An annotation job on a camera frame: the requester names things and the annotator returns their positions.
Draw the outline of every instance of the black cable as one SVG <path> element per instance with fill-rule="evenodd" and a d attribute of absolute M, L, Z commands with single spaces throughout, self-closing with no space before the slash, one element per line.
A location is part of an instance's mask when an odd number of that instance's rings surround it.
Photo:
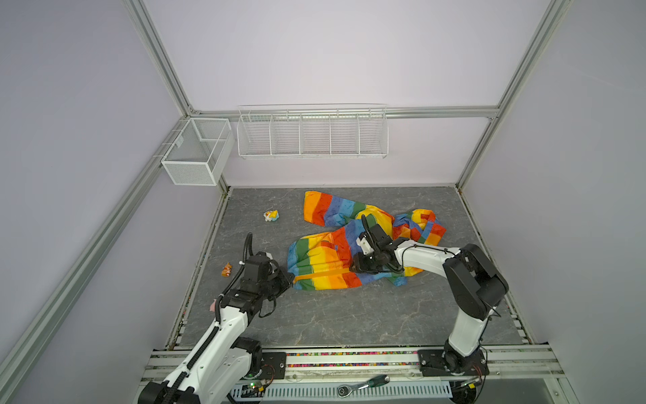
<path fill-rule="evenodd" d="M 373 250 L 380 251 L 377 247 L 377 243 L 375 242 L 375 238 L 372 235 L 372 231 L 368 228 L 368 219 L 365 215 L 361 215 L 361 224 L 364 226 L 364 230 L 366 230 L 366 234 L 368 235 L 368 244 L 370 244 Z"/>
<path fill-rule="evenodd" d="M 425 246 L 425 245 L 422 245 L 422 244 L 413 244 L 412 246 L 408 246 L 408 247 L 404 248 L 404 251 L 402 251 L 402 266 L 404 266 L 404 253 L 406 253 L 406 250 L 408 250 L 409 248 L 428 248 L 429 250 L 441 251 L 443 253 L 451 253 L 451 254 L 453 254 L 453 256 L 455 256 L 455 253 L 453 251 L 449 251 L 446 248 L 442 250 L 440 248 L 435 248 L 435 247 L 431 247 L 431 246 Z"/>
<path fill-rule="evenodd" d="M 499 312 L 498 312 L 494 307 L 492 307 L 492 306 L 491 306 L 491 304 L 489 304 L 489 303 L 485 302 L 484 300 L 482 300 L 482 302 L 483 302 L 487 307 L 489 307 L 491 310 L 493 310 L 493 311 L 494 311 L 494 313 L 496 313 L 496 314 L 498 315 L 498 317 L 502 317 L 502 315 L 500 315 L 500 313 L 499 313 Z"/>
<path fill-rule="evenodd" d="M 172 384 L 172 387 L 168 392 L 166 393 L 166 396 L 164 396 L 163 401 L 161 404 L 171 404 L 174 399 L 175 399 L 175 394 L 177 393 L 177 389 L 180 387 L 182 384 L 182 381 L 188 376 L 189 374 L 186 372 L 180 373 L 179 376 L 177 376 L 177 379 L 175 379 L 175 382 Z"/>
<path fill-rule="evenodd" d="M 273 308 L 269 313 L 267 313 L 267 314 L 260 314 L 260 312 L 259 312 L 259 313 L 258 313 L 258 318 L 259 318 L 259 319 L 263 319 L 263 318 L 265 318 L 265 317 L 268 317 L 270 314 L 272 314 L 273 312 L 275 312 L 275 311 L 276 311 L 276 297 L 274 297 L 273 302 L 274 302 L 274 308 Z"/>
<path fill-rule="evenodd" d="M 215 320 L 218 322 L 218 324 L 222 320 L 222 316 L 220 314 L 220 303 L 222 302 L 222 297 L 229 293 L 229 290 L 235 285 L 235 283 L 238 281 L 240 276 L 242 275 L 242 272 L 244 271 L 244 263 L 247 260 L 247 254 L 249 256 L 253 255 L 253 250 L 251 249 L 251 243 L 253 241 L 253 233 L 249 232 L 247 233 L 247 237 L 244 240 L 244 248 L 242 249 L 242 265 L 240 265 L 240 268 L 236 272 L 236 274 L 231 278 L 231 281 L 227 285 L 226 288 L 222 291 L 222 293 L 219 294 L 218 298 L 215 300 Z"/>
<path fill-rule="evenodd" d="M 489 362 L 489 351 L 485 349 L 482 345 L 480 345 L 480 349 L 484 350 L 485 352 L 485 357 L 484 357 L 484 363 L 487 364 Z M 483 384 L 480 386 L 480 391 L 478 392 L 478 395 L 475 397 L 474 402 L 471 404 L 475 404 L 476 401 L 478 401 L 478 398 L 480 398 L 480 394 L 483 393 L 483 390 L 485 388 L 485 383 L 486 382 L 486 374 L 483 374 Z"/>

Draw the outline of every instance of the white mesh basket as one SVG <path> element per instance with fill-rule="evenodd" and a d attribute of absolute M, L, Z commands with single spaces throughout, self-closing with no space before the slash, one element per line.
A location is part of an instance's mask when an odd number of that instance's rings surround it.
<path fill-rule="evenodd" d="M 334 158 L 388 155 L 385 106 L 334 108 L 334 105 L 326 105 L 318 110 L 292 107 L 295 109 L 280 112 L 264 112 L 262 106 L 253 107 L 253 110 L 240 107 L 240 156 Z"/>
<path fill-rule="evenodd" d="M 234 143 L 228 119 L 189 118 L 161 163 L 177 185 L 215 186 Z"/>

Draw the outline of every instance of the wire basket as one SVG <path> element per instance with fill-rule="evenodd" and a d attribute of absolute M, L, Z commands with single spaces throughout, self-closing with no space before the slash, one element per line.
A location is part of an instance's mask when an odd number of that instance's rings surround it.
<path fill-rule="evenodd" d="M 176 185 L 215 186 L 234 143 L 228 119 L 189 118 L 161 163 Z"/>
<path fill-rule="evenodd" d="M 242 158 L 385 157 L 388 123 L 384 105 L 320 109 L 291 106 L 240 108 L 238 153 Z"/>

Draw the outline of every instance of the aluminum frame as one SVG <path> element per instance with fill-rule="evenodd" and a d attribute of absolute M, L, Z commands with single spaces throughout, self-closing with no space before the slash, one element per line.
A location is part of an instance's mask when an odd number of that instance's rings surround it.
<path fill-rule="evenodd" d="M 516 68 L 514 76 L 498 104 L 498 115 L 490 117 L 489 124 L 486 126 L 482 137 L 480 137 L 480 140 L 460 175 L 460 179 L 457 181 L 456 185 L 458 189 L 462 189 L 464 185 L 466 185 L 467 181 L 469 181 L 469 178 L 475 171 L 475 168 L 485 153 L 491 139 L 498 131 L 500 123 L 511 110 L 514 101 L 517 99 L 518 94 L 523 88 L 523 85 L 536 66 L 538 59 L 541 57 L 545 47 L 549 43 L 552 34 L 563 20 L 563 16 L 567 13 L 571 4 L 572 0 L 552 0 L 548 6 L 541 22 L 538 24 L 538 28 L 536 28 L 536 31 L 532 36 L 529 47 L 523 55 L 523 59 L 521 59 L 518 68 Z"/>
<path fill-rule="evenodd" d="M 239 112 L 237 111 L 195 111 L 182 89 L 179 78 L 174 71 L 143 1 L 122 1 L 129 11 L 132 22 L 149 51 L 171 97 L 184 118 L 180 118 L 178 124 L 160 145 L 155 155 L 151 157 L 135 182 L 113 209 L 108 219 L 104 221 L 103 225 L 95 233 L 90 243 L 71 267 L 43 309 L 38 313 L 18 343 L 0 365 L 0 404 L 8 403 L 13 398 L 61 326 L 63 320 L 69 311 L 71 311 L 74 303 L 78 300 L 86 285 L 103 262 L 103 259 L 123 231 L 123 228 L 148 193 L 162 169 L 161 157 L 166 153 L 169 144 L 175 140 L 180 123 L 184 122 L 189 116 L 229 118 L 229 120 L 234 122 L 239 118 Z M 491 122 L 472 153 L 457 183 L 457 187 L 462 188 L 473 173 L 486 146 L 499 127 L 501 119 L 506 116 L 511 104 L 516 99 L 519 90 L 526 81 L 532 68 L 536 65 L 538 57 L 540 57 L 540 54 L 545 49 L 550 36 L 562 20 L 570 4 L 571 0 L 552 0 L 499 105 L 495 107 L 390 108 L 387 118 L 490 118 Z M 223 177 L 218 181 L 218 185 L 223 195 L 226 195 L 228 185 Z"/>
<path fill-rule="evenodd" d="M 355 113 L 369 113 L 368 108 L 348 109 Z M 254 110 L 254 115 L 285 115 L 285 114 L 331 114 L 336 109 L 264 109 Z M 387 119 L 410 119 L 410 118 L 495 118 L 498 116 L 499 108 L 496 105 L 480 105 L 467 107 L 388 107 L 386 109 Z M 238 122 L 241 111 L 195 111 L 193 118 L 227 118 L 231 122 Z"/>

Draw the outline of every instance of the rainbow striped cloth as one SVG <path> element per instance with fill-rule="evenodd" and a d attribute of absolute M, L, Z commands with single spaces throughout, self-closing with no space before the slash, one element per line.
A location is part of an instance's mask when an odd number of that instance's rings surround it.
<path fill-rule="evenodd" d="M 294 288 L 301 290 L 356 288 L 380 278 L 388 278 L 400 286 L 406 284 L 405 277 L 422 272 L 418 268 L 406 268 L 403 274 L 350 272 L 352 256 L 361 251 L 356 243 L 365 230 L 361 215 L 366 216 L 368 226 L 379 223 L 393 239 L 408 237 L 436 246 L 446 232 L 433 211 L 428 209 L 392 216 L 376 206 L 316 191 L 305 192 L 303 213 L 305 220 L 310 223 L 343 227 L 305 236 L 289 247 L 287 270 L 296 275 Z"/>

